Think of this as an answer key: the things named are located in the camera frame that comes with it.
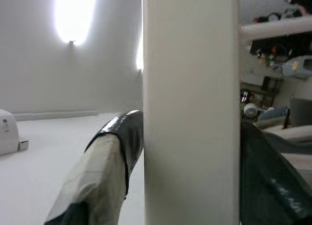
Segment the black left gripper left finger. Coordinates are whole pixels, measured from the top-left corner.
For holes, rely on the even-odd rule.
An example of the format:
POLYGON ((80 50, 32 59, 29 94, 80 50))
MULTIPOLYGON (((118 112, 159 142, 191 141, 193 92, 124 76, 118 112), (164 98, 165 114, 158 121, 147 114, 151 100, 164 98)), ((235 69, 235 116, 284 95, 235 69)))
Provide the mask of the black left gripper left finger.
POLYGON ((45 224, 118 224, 143 143, 141 111, 130 111, 106 123, 63 182, 45 224))

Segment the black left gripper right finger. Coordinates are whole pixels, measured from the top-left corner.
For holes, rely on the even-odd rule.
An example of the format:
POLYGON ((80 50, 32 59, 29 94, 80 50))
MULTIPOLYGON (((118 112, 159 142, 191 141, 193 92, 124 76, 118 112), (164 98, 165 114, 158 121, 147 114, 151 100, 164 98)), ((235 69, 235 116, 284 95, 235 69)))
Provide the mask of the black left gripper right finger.
POLYGON ((283 156, 307 144, 295 144, 240 124, 240 222, 243 225, 310 225, 312 189, 283 156))

